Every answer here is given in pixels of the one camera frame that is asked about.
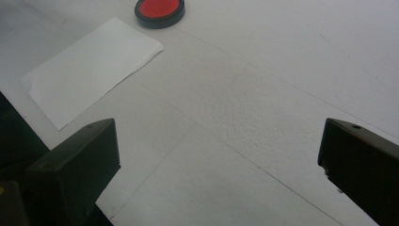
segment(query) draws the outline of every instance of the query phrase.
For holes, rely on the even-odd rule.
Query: black rim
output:
[[[184,0],[180,0],[179,6],[167,16],[164,17],[146,17],[139,11],[141,3],[144,0],[139,0],[135,7],[135,15],[138,19],[138,22],[145,27],[152,28],[152,29],[160,29],[175,25],[178,23],[184,16],[185,9],[184,9]]]

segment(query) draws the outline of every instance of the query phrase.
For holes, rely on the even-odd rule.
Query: white surface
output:
[[[115,18],[21,78],[58,130],[73,121],[163,45]]]
[[[116,226],[376,225],[316,159],[326,117],[399,143],[397,1],[186,0],[163,30],[134,0],[25,2],[4,19],[0,89],[49,148],[116,119],[122,170],[97,201]],[[57,131],[19,78],[113,17],[166,51]]]

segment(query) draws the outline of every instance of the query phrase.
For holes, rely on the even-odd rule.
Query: sheet of paper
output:
[[[21,78],[58,130],[152,60],[164,46],[117,18]]]

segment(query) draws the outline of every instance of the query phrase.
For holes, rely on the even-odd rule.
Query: white paper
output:
[[[21,78],[58,130],[73,121],[164,46],[117,18]]]

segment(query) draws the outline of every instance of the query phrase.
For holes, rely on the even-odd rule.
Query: red disc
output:
[[[180,0],[144,0],[140,5],[140,13],[145,17],[159,18],[174,12]]]

